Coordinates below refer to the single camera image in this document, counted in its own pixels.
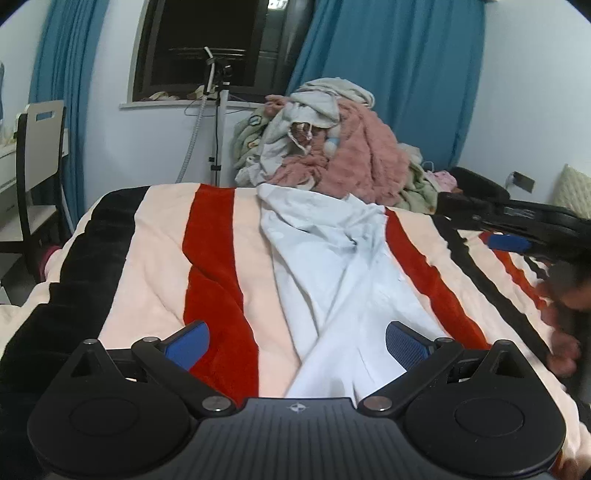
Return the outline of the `person's right hand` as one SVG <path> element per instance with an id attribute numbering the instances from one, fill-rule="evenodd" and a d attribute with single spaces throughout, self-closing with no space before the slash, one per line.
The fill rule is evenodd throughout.
<path id="1" fill-rule="evenodd" d="M 590 315 L 590 271 L 559 261 L 551 266 L 546 280 L 536 286 L 549 303 L 542 320 L 552 328 L 549 369 L 558 377 L 572 376 L 582 356 L 581 341 L 571 332 L 574 321 Z"/>

